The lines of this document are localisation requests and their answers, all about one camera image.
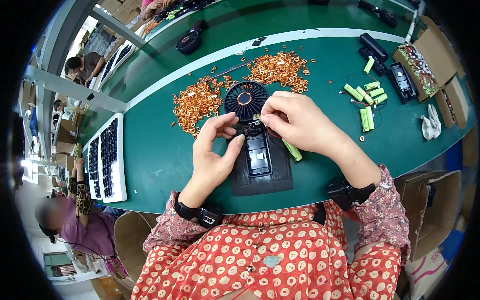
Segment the white glove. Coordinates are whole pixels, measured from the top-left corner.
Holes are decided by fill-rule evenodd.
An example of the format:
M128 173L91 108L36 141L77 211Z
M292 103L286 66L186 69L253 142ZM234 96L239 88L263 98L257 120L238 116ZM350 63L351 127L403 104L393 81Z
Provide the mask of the white glove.
M423 120L421 130L423 132L423 137L429 141L440 136L440 133L442 132L442 124L438 119L437 110L432 104L428 105L428 114L428 119L423 115L421 117Z

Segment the leopard print sleeve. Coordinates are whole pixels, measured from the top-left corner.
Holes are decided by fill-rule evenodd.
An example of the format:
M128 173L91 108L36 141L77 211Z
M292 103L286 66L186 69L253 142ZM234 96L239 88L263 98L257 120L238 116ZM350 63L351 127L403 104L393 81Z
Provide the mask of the leopard print sleeve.
M77 185L77 208L82 215L89 216L92 212L92 198L90 198L90 192L84 183Z
M77 194L77 178L70 177L68 179L68 191Z

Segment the woman in purple shirt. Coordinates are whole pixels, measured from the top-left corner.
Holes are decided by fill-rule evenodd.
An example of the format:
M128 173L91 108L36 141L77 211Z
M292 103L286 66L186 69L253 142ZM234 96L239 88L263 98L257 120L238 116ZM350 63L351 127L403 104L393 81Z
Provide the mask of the woman in purple shirt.
M55 235L60 234L72 249L114 256L114 226L123 212L107 208L102 213L92 213L93 203L83 169L84 159L79 158L69 180L68 197L46 199L36 208L36 219L52 243L56 242Z

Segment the black fan part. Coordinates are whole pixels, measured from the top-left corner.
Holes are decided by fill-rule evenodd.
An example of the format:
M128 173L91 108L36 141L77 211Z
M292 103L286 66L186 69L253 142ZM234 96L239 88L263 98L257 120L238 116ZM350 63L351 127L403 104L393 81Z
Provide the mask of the black fan part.
M190 55L194 53L201 44L202 39L200 38L200 34L196 31L191 31L177 42L177 50L181 54Z
M262 112L268 99L267 89L256 81L242 81L232 86L225 95L225 112L237 114L240 123L249 123Z

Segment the green workbench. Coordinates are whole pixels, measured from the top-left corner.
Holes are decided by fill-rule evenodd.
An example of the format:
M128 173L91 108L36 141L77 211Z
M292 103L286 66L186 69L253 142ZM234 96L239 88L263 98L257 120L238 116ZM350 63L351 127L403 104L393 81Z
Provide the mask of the green workbench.
M254 6L261 5L257 1L235 1L235 3L239 2L250 2ZM230 1L225 0L220 2L218 6L214 4L204 11L194 13L183 19L187 23L185 26L188 27L188 24L191 26L198 19L215 15L217 9L225 9L222 3L231 4ZM244 20L244 18L250 16L249 14L241 15L238 19L229 18L224 21L222 26L211 26L202 33L204 43L197 52L187 57L180 55L174 49L174 46L161 46L162 42L157 41L158 39L165 41L164 34L168 35L166 38L171 38L178 33L179 31L176 33L169 32L176 26L181 26L181 22L178 22L157 35L149 43L151 47L162 48L160 54L154 56L153 59L148 56L148 53L152 55L149 50L138 51L129 62L112 76L104 91L127 102L176 69L219 49L254 37L301 28L317 28L320 27L319 24L322 24L323 27L376 30L398 36L404 36L404 33L408 30L407 22L399 24L393 30L372 18L369 14L364 16L364 18L368 18L368 21L362 22L358 18L358 9L352 10L349 5L314 7L313 10L316 11L313 13L310 9L306 10L304 6L293 6L288 9L285 9L285 7L272 8L265 11L263 18L259 15L260 12L256 12L257 16L253 18L259 21L256 24L258 26L256 31L253 30L255 24L252 25L251 23L253 19L248 20L248 22ZM265 20L266 17L273 18L278 22L275 26L270 26ZM285 18L289 18L291 22L280 22ZM245 26L247 28L242 29L243 36L241 37L234 34L224 34L220 37L210 36L210 31L227 31L225 26L230 28L230 31ZM392 54L398 46L393 42L382 40L378 42L389 54ZM275 55L277 52L283 51L282 45L287 46L286 51L296 51L302 58L309 61L307 66L311 75L304 76L309 80L309 91L305 95L311 97L320 109L356 141L375 163L386 164L394 177L401 176L434 159L459 141L475 124L474 109L470 107L468 124L465 130L459 129L456 125L450 129L443 128L439 138L426 141L421 133L420 117L421 115L428 115L427 104L436 106L435 100L430 99L424 103L415 100L402 105L390 82L378 78L380 81L384 80L382 87L389 96L388 104L375 115L377 128L364 135L361 131L358 109L350 103L351 97L338 94L351 73L358 75L351 76L348 80L348 83L353 87L363 86L363 81L372 81L370 77L362 73L365 60L358 54L358 49L361 47L359 39L356 37L323 37L295 40L269 45L268 54ZM178 95L179 91L196 83L198 78L209 75L213 66L217 66L217 71L221 72L239 64L242 57L253 59L264 54L264 47L260 46L246 51L242 56L232 55L213 64L203 66L193 71L192 76L185 75L167 84L127 111L124 119L124 164L128 200L122 203L109 204L109 206L141 212L162 213L165 210L165 203L170 192L172 190L181 191L192 175L193 139L191 135L182 132L179 126L170 126L172 122L177 120L172 112L172 95ZM310 59L316 59L317 62L311 63ZM390 63L393 63L391 59L386 62L386 64ZM239 81L248 74L247 68L241 68L230 73L233 79ZM289 90L280 87L279 83L268 85L266 88L269 93L277 90ZM225 89L222 89L222 95L225 95ZM85 118L87 121L90 120L90 123L83 127L84 143L112 115L112 113L101 110L91 113L90 119ZM359 141L361 135L365 136L364 143ZM225 149L225 140L218 139L215 141L215 152L223 154ZM227 180L212 193L208 200L217 202L225 214L268 211L327 200L325 186L333 176L341 174L340 169L324 156L306 152L302 152L302 154L304 157L302 161L296 163L293 159L290 160L294 181L294 189L291 191L233 197L231 182Z

